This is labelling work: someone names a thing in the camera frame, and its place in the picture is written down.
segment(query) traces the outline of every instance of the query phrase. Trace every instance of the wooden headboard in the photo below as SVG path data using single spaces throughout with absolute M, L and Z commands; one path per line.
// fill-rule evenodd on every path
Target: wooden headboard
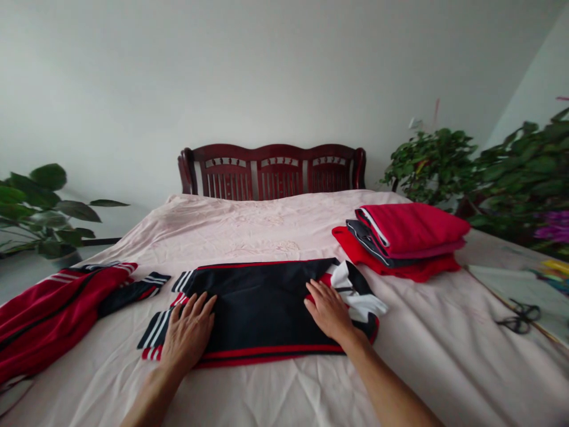
M 248 149 L 212 144 L 178 157 L 184 194 L 273 200 L 304 193 L 364 189 L 366 151 L 339 144 L 273 144 Z

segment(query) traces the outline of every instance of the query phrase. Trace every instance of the plant pot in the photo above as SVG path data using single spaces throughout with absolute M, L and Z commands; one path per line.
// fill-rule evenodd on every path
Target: plant pot
M 69 268 L 77 263 L 83 261 L 77 249 L 73 248 L 73 252 L 63 255 L 59 258 L 51 258 L 48 261 L 55 267 L 57 271 L 60 271 L 64 268 Z

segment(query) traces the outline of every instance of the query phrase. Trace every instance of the pink bedsheet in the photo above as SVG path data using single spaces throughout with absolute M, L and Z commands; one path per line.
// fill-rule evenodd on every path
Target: pink bedsheet
M 136 277 L 178 276 L 223 262 L 346 255 L 333 227 L 365 204 L 401 203 L 393 193 L 352 190 L 268 202 L 172 196 L 119 243 L 85 261 L 133 261 Z M 472 231 L 459 263 L 519 269 L 544 257 Z M 449 426 L 557 426 L 569 420 L 569 358 L 532 330 L 496 326 L 511 314 L 467 272 L 416 284 L 360 268 L 389 307 L 375 349 Z M 99 321 L 0 421 L 2 426 L 113 426 L 155 362 L 136 344 L 153 313 L 174 299 L 173 280 L 149 300 Z M 165 426 L 378 425 L 366 390 L 345 356 L 194 371 Z

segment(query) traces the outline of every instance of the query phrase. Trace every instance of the hand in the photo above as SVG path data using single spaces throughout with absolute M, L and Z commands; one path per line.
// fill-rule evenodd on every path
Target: hand
M 172 310 L 166 340 L 160 364 L 168 369 L 173 369 L 181 377 L 186 376 L 196 366 L 206 349 L 209 336 L 212 333 L 213 305 L 217 295 L 204 305 L 207 292 L 200 298 L 193 294 L 180 315 L 181 305 L 178 304 Z
M 308 299 L 304 300 L 304 304 L 326 336 L 343 347 L 351 338 L 358 335 L 359 330 L 356 330 L 351 323 L 348 308 L 334 288 L 329 288 L 313 279 L 306 284 L 306 287 L 316 304 Z

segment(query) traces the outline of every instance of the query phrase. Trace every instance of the stack of folded clothes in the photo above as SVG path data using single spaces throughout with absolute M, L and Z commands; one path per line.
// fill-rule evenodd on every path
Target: stack of folded clothes
M 365 205 L 356 218 L 332 230 L 354 264 L 420 283 L 461 269 L 454 251 L 470 230 L 463 219 L 423 203 Z

